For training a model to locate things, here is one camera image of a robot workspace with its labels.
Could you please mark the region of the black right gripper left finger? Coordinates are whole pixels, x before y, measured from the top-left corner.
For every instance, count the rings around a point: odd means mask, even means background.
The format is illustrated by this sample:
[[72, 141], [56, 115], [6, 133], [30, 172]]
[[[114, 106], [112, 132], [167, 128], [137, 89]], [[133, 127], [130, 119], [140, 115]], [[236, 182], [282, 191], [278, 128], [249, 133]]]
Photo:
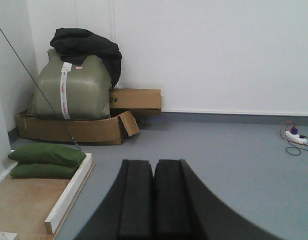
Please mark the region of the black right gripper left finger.
[[153, 173], [146, 160], [123, 160], [127, 167], [120, 197], [120, 211], [115, 240], [150, 240], [152, 238]]

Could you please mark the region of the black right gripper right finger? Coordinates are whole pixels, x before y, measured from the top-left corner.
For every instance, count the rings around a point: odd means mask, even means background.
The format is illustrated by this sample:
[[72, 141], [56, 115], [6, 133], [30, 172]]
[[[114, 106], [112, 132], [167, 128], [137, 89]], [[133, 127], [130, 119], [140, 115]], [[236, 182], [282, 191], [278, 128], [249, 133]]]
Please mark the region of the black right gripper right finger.
[[205, 240], [191, 214], [180, 161], [159, 160], [154, 174], [154, 236], [157, 240]]

